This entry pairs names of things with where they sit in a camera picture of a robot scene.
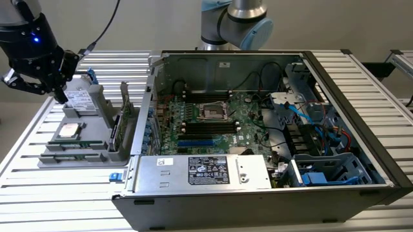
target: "power supply label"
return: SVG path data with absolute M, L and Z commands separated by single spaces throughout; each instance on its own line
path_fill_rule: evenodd
M 230 183 L 226 156 L 189 157 L 188 172 L 190 185 L 224 185 Z

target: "green circuit board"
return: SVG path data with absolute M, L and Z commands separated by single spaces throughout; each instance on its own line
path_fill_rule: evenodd
M 168 96 L 161 96 L 164 101 L 158 105 L 158 114 L 162 113 L 160 117 L 161 121 L 161 131 L 162 131 L 162 155 L 197 155 L 197 154 L 229 154 L 230 148 L 233 147 L 246 147 L 250 148 L 254 154 L 261 154 L 265 157 L 272 155 L 272 150 L 268 147 L 260 145 L 254 139 L 257 134 L 261 138 L 266 131 L 261 127 L 256 126 L 249 117 L 249 112 L 252 111 L 256 115 L 258 114 L 258 104 L 256 101 L 246 103 L 245 99 L 252 99 L 252 95 L 246 93 L 236 93 L 228 102 L 218 102 L 217 104 L 226 104 L 226 115 L 228 119 L 209 119 L 201 118 L 201 108 L 202 105 L 212 106 L 214 103 L 185 103 L 182 99 L 177 96 L 173 99 Z M 188 151 L 180 153 L 178 151 L 178 136 L 184 135 L 181 131 L 182 122 L 240 122 L 241 130 L 237 134 L 214 134 L 214 146 L 209 147 L 186 147 Z

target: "white wall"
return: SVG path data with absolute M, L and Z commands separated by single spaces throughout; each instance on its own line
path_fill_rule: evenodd
M 115 0 L 41 0 L 58 42 L 78 51 L 101 34 Z M 349 48 L 363 61 L 383 61 L 389 49 L 413 49 L 413 0 L 266 0 L 276 22 L 265 49 Z M 193 49 L 200 41 L 201 0 L 122 0 L 113 26 L 97 50 Z M 0 72 L 7 60 L 0 56 Z M 411 86 L 408 78 L 391 88 Z M 397 94 L 407 97 L 411 89 Z M 43 97 L 8 90 L 16 101 Z
M 41 102 L 0 102 L 0 162 L 41 107 Z

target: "warning label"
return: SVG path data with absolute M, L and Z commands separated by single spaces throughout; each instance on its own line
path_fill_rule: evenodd
M 95 105 L 87 91 L 66 91 L 70 105 L 78 111 L 97 110 Z
M 189 157 L 188 163 L 188 182 L 190 185 L 222 185 L 230 183 L 225 156 Z

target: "blue plastic clip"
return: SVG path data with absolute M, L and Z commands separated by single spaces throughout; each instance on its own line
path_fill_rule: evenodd
M 97 73 L 93 70 L 93 68 L 89 68 L 89 70 L 86 72 L 87 72 L 89 76 L 91 77 L 93 85 L 99 85 L 99 81 L 98 81 L 98 78 L 97 78 Z
M 110 175 L 110 182 L 122 182 L 122 173 L 113 173 Z

